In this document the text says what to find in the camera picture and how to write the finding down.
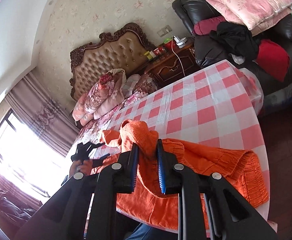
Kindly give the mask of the person's left hand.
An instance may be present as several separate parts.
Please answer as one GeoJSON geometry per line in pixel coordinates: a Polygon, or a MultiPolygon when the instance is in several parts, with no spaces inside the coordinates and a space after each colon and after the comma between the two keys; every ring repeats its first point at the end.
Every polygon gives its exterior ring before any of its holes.
{"type": "Polygon", "coordinates": [[[72,177],[75,173],[81,172],[85,176],[89,176],[91,174],[91,170],[93,166],[93,160],[81,160],[72,162],[70,169],[69,169],[69,178],[72,177]]]}

